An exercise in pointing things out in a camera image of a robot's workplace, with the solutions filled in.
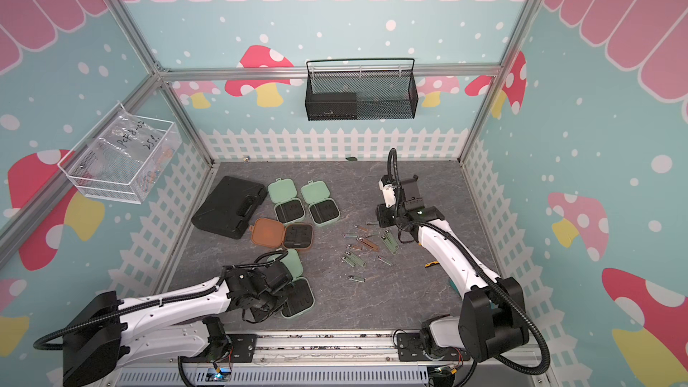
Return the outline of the large green nail clipper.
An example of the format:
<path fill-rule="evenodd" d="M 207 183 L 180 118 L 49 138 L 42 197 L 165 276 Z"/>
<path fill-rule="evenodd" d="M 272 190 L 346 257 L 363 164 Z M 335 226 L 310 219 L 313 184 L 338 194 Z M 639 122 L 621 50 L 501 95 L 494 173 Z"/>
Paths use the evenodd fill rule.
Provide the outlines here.
<path fill-rule="evenodd" d="M 383 233 L 381 234 L 381 240 L 383 240 L 383 243 L 385 244 L 385 246 L 391 254 L 398 254 L 399 243 L 397 242 L 396 238 L 393 236 L 390 230 L 383 231 Z"/>

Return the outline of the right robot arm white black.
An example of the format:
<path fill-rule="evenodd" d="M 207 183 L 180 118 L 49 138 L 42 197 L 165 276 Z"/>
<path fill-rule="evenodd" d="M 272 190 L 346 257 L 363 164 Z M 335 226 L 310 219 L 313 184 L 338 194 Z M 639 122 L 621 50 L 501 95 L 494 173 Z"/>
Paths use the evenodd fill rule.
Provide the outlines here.
<path fill-rule="evenodd" d="M 437 319 L 426 328 L 437 347 L 463 349 L 475 364 L 494 359 L 521 374 L 546 374 L 551 352 L 543 333 L 527 315 L 520 283 L 487 268 L 454 234 L 439 209 L 425 206 L 416 176 L 400 179 L 389 171 L 380 179 L 379 188 L 384 199 L 376 208 L 379 225 L 410 234 L 444 269 L 462 299 L 460 315 L 448 319 L 453 333 L 439 333 Z M 531 339 L 540 351 L 534 367 L 505 356 Z"/>

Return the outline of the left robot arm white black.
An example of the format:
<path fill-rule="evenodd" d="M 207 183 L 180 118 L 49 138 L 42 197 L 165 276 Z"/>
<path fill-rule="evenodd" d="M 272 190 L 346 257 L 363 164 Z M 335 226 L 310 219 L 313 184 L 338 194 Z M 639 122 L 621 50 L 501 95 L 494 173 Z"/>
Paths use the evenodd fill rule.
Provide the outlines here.
<path fill-rule="evenodd" d="M 63 329 L 35 340 L 33 347 L 59 351 L 64 386 L 98 382 L 146 358 L 175 358 L 217 365 L 236 351 L 220 315 L 239 310 L 258 324 L 287 302 L 292 272 L 280 259 L 226 266 L 196 286 L 148 297 L 95 297 Z"/>

